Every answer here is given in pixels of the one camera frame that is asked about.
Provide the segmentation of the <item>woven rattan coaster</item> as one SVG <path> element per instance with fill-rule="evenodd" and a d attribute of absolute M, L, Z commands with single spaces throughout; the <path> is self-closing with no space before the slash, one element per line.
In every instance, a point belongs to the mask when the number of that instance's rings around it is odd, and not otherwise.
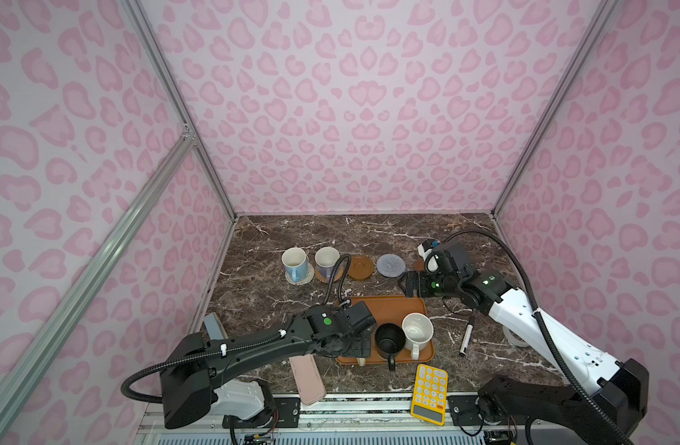
<path fill-rule="evenodd" d="M 319 280 L 321 283 L 327 284 L 328 283 L 328 278 L 331 276 L 333 271 L 332 267 L 321 267 L 321 266 L 316 266 L 315 267 L 315 278 Z M 334 282 L 337 282 L 343 272 L 345 271 L 344 266 L 340 266 L 340 268 L 336 271 L 336 274 L 334 275 Z"/>

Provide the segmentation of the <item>black mug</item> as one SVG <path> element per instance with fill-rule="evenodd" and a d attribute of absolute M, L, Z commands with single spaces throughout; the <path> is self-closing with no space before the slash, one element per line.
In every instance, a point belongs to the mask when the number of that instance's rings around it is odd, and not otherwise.
<path fill-rule="evenodd" d="M 388 370 L 395 372 L 397 356 L 404 350 L 406 336 L 397 324 L 382 324 L 374 333 L 374 344 L 378 355 L 387 361 Z"/>

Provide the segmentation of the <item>brown wooden round coaster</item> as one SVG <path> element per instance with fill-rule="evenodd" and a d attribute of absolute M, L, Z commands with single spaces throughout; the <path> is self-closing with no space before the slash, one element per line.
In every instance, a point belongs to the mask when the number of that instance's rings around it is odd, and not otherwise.
<path fill-rule="evenodd" d="M 368 256 L 354 255 L 351 257 L 349 277 L 353 280 L 364 281 L 373 275 L 374 270 L 374 263 Z"/>

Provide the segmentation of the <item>white speckled mug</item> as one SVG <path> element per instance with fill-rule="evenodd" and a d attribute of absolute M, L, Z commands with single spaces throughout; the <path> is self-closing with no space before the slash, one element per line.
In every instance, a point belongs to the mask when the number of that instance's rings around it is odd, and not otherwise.
<path fill-rule="evenodd" d="M 423 313 L 409 313 L 403 319 L 401 328 L 405 335 L 405 349 L 410 352 L 410 359 L 418 361 L 421 352 L 434 335 L 431 320 Z"/>

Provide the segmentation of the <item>multicolour woven cloth coaster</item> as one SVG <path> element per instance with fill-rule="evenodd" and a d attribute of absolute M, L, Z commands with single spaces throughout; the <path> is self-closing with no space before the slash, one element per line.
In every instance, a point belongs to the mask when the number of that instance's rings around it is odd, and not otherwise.
<path fill-rule="evenodd" d="M 285 277 L 286 281 L 287 281 L 290 285 L 293 285 L 293 286 L 304 286 L 304 285 L 307 285 L 307 284 L 309 284 L 310 282 L 312 282 L 312 281 L 314 280 L 314 278 L 315 278 L 315 269 L 314 269 L 312 266 L 309 265 L 309 266 L 307 267 L 307 273 L 306 273 L 306 275 L 305 275 L 302 279 L 300 279 L 300 280 L 298 280 L 298 281 L 294 281 L 294 280 L 293 280 L 293 277 L 292 277 L 291 274 L 289 274 L 288 272 L 285 272 L 285 273 L 284 273 L 284 277 Z"/>

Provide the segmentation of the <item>lilac mug white inside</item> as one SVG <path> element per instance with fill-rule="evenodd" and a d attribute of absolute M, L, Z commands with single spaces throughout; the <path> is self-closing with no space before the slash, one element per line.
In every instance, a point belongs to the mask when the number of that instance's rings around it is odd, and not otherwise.
<path fill-rule="evenodd" d="M 336 248 L 320 248 L 314 256 L 316 276 L 324 283 L 331 277 L 334 265 L 340 258 L 340 253 Z"/>

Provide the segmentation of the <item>light blue mug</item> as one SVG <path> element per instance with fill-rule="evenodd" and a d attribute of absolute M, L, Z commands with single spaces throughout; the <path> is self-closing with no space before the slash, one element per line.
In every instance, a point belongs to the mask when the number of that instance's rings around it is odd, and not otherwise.
<path fill-rule="evenodd" d="M 306 252 L 299 247 L 286 250 L 282 255 L 284 270 L 291 274 L 294 281 L 302 279 L 307 273 L 308 258 Z"/>

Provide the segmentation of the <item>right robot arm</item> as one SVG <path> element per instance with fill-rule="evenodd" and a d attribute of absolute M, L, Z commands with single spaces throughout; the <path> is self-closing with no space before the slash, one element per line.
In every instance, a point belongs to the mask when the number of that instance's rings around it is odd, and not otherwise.
<path fill-rule="evenodd" d="M 532 303 L 523 289 L 489 271 L 406 272 L 399 288 L 408 297 L 458 298 L 486 315 L 555 366 L 562 386 L 494 376 L 478 391 L 480 418 L 497 424 L 511 417 L 571 429 L 588 444 L 627 444 L 647 412 L 649 373 L 634 359 L 621 362 L 579 337 Z"/>

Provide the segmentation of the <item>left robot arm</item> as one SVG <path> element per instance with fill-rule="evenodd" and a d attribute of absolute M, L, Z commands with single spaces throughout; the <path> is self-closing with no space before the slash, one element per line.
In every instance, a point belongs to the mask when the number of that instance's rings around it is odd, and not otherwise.
<path fill-rule="evenodd" d="M 347 308 L 316 305 L 275 326 L 236 339 L 182 339 L 160 373 L 164 425 L 189 426 L 207 415 L 215 389 L 243 374 L 290 357 L 363 357 L 371 352 L 377 322 L 364 303 Z"/>

